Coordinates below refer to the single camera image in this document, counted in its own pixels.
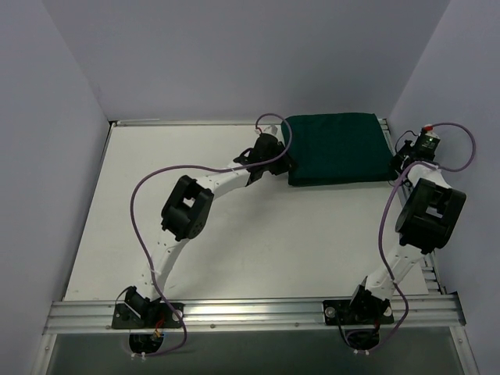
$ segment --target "green cloth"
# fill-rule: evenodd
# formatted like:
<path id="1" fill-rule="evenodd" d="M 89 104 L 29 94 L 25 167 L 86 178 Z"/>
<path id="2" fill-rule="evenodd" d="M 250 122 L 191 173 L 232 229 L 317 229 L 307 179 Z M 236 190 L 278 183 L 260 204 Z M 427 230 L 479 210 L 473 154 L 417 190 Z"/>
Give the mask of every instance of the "green cloth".
<path id="1" fill-rule="evenodd" d="M 391 150 L 375 115 L 338 113 L 288 117 L 293 139 L 289 154 L 298 164 L 292 186 L 393 180 Z M 284 140 L 290 134 L 281 124 Z"/>

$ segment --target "metal screw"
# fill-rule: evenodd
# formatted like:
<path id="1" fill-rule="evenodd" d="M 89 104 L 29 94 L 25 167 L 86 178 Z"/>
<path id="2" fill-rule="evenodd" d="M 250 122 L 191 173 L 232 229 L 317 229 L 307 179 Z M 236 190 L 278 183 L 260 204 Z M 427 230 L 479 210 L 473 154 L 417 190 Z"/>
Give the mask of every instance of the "metal screw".
<path id="1" fill-rule="evenodd" d="M 182 318 L 182 311 L 180 311 L 180 310 L 175 310 L 175 311 Z M 179 321 L 179 318 L 177 318 L 177 315 L 174 312 L 172 312 L 172 320 L 174 322 L 178 322 Z"/>
<path id="2" fill-rule="evenodd" d="M 334 318 L 335 317 L 335 313 L 336 313 L 335 309 L 333 307 L 331 307 L 331 306 L 329 306 L 329 307 L 327 307 L 325 309 L 325 316 L 327 318 Z"/>

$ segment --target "white wall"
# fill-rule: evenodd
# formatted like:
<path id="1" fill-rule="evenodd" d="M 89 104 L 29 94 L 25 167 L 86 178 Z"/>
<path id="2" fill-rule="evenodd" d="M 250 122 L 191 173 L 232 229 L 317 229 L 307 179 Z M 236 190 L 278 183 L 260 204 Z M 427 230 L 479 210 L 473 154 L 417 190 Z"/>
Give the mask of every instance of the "white wall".
<path id="1" fill-rule="evenodd" d="M 448 291 L 458 290 L 466 330 L 482 374 L 500 368 L 500 2 L 452 0 L 390 116 L 396 133 L 425 123 L 456 121 L 477 138 L 477 159 L 462 173 L 447 173 L 467 193 L 460 221 L 437 252 Z M 470 153 L 467 137 L 447 130 L 442 158 L 450 166 Z"/>
<path id="2" fill-rule="evenodd" d="M 386 116 L 448 0 L 44 0 L 108 118 Z"/>
<path id="3" fill-rule="evenodd" d="M 43 5 L 0 3 L 2 373 L 30 371 L 95 186 L 108 124 Z"/>

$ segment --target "white table surface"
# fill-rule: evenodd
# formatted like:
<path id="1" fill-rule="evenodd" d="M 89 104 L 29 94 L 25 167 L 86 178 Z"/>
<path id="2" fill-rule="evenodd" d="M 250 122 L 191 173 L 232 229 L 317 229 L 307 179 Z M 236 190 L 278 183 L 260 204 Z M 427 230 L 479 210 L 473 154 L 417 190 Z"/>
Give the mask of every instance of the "white table surface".
<path id="1" fill-rule="evenodd" d="M 136 284 L 146 260 L 130 224 L 130 194 L 158 168 L 222 167 L 255 143 L 249 126 L 116 127 L 112 131 L 65 300 L 113 300 Z M 200 170 L 153 177 L 139 191 L 136 217 L 153 250 L 170 234 L 160 212 L 177 179 Z M 387 182 L 289 187 L 266 175 L 217 199 L 203 232 L 183 250 L 166 283 L 172 299 L 350 297 L 381 263 L 377 250 Z M 394 202 L 386 252 L 401 204 Z M 416 265 L 402 282 L 408 295 L 428 293 Z"/>

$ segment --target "cable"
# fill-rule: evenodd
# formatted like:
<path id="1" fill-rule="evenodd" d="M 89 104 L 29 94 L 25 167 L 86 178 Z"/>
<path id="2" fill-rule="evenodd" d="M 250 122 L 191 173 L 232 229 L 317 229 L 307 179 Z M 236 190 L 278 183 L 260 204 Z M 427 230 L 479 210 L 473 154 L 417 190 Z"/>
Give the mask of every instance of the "cable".
<path id="1" fill-rule="evenodd" d="M 400 141 L 400 140 L 401 140 L 401 138 L 403 138 L 403 137 L 405 136 L 405 134 L 407 134 L 407 133 L 411 133 L 411 134 L 413 134 L 415 137 L 418 137 L 418 134 L 415 134 L 415 132 L 413 132 L 413 130 L 407 130 L 407 131 L 405 131 L 403 134 L 401 134 L 401 135 L 399 136 L 398 140 L 396 141 L 396 144 L 395 144 L 395 146 L 394 146 L 394 149 L 396 150 L 396 152 L 398 152 L 398 143 L 399 143 L 399 141 Z"/>
<path id="2" fill-rule="evenodd" d="M 447 125 L 450 127 L 459 127 L 460 129 L 462 129 L 463 131 L 465 131 L 467 133 L 467 135 L 469 136 L 470 141 L 472 143 L 472 152 L 470 153 L 469 160 L 467 160 L 467 162 L 463 166 L 461 166 L 460 168 L 456 168 L 456 169 L 448 168 L 446 166 L 440 166 L 440 168 L 442 170 L 447 170 L 448 172 L 462 172 L 465 168 L 467 168 L 471 164 L 471 162 L 476 157 L 476 150 L 477 150 L 476 138 L 474 138 L 472 132 L 469 129 L 467 129 L 466 127 L 464 127 L 460 123 L 435 123 L 434 125 L 430 125 L 430 126 L 431 127 L 443 127 L 444 125 Z"/>
<path id="3" fill-rule="evenodd" d="M 158 285 L 158 283 L 156 281 L 155 265 L 153 264 L 153 261 L 152 261 L 152 258 L 151 258 L 151 254 L 149 254 L 149 250 L 147 249 L 146 244 L 145 244 L 144 240 L 142 239 L 141 233 L 139 232 L 138 225 L 137 225 L 137 222 L 136 222 L 136 219 L 135 219 L 134 204 L 135 204 L 135 198 L 136 198 L 136 196 L 138 194 L 138 191 L 141 188 L 141 186 L 147 180 L 149 180 L 150 178 L 152 178 L 152 177 L 154 177 L 154 176 L 156 176 L 158 174 L 161 174 L 161 173 L 164 173 L 164 172 L 168 172 L 170 170 L 193 169 L 193 170 L 206 170 L 206 171 L 214 172 L 214 173 L 226 173 L 226 172 L 230 172 L 230 171 L 234 171 L 234 170 L 246 170 L 247 168 L 251 168 L 251 167 L 254 167 L 254 166 L 264 166 L 266 164 L 270 164 L 270 163 L 273 163 L 273 162 L 277 161 L 279 158 L 281 158 L 282 156 L 284 156 L 288 152 L 288 149 L 290 148 L 291 140 L 292 140 L 291 126 L 290 126 L 290 124 L 288 123 L 288 121 L 284 117 L 282 117 L 280 115 L 277 115 L 276 113 L 264 113 L 263 115 L 261 115 L 256 120 L 256 122 L 255 122 L 255 128 L 256 129 L 259 129 L 259 121 L 262 118 L 267 117 L 267 116 L 274 116 L 274 117 L 277 117 L 278 119 L 280 119 L 281 121 L 283 121 L 284 124 L 288 128 L 288 132 L 290 133 L 290 138 L 288 139 L 288 143 L 286 144 L 286 146 L 285 146 L 284 150 L 282 151 L 282 153 L 280 153 L 278 156 L 276 156 L 276 157 L 274 157 L 272 159 L 263 161 L 263 162 L 254 162 L 253 164 L 248 164 L 246 166 L 237 166 L 237 167 L 234 167 L 234 168 L 222 168 L 222 169 L 219 169 L 219 168 L 210 168 L 210 167 L 207 167 L 207 166 L 196 166 L 196 165 L 191 165 L 191 164 L 180 165 L 180 166 L 167 166 L 165 168 L 161 168 L 159 170 L 155 170 L 154 172 L 151 172 L 146 177 L 143 177 L 142 180 L 140 180 L 137 183 L 136 187 L 134 188 L 134 191 L 132 192 L 132 195 L 130 197 L 130 220 L 132 221 L 132 227 L 134 228 L 134 233 L 135 233 L 137 239 L 139 240 L 139 244 L 141 245 L 144 254 L 146 255 L 146 259 L 148 260 L 149 269 L 151 270 L 151 280 L 152 280 L 153 286 L 155 287 L 156 292 L 159 294 L 160 298 L 165 302 L 165 304 L 167 305 L 167 307 L 178 318 L 178 320 L 180 322 L 180 325 L 182 326 L 182 330 L 184 332 L 184 337 L 183 337 L 182 341 L 179 344 L 174 345 L 173 347 L 168 348 L 168 349 L 166 349 L 166 350 L 164 350 L 162 352 L 155 352 L 155 353 L 148 354 L 148 356 L 164 355 L 166 353 L 170 353 L 170 352 L 173 352 L 176 349 L 181 348 L 182 346 L 184 346 L 184 344 L 186 343 L 186 340 L 188 339 L 188 330 L 186 328 L 186 324 L 184 323 L 183 318 L 180 316 L 180 314 L 177 312 L 177 310 L 175 310 L 175 308 L 172 306 L 172 304 L 170 303 L 170 301 L 163 294 L 162 289 L 159 287 L 159 285 Z"/>

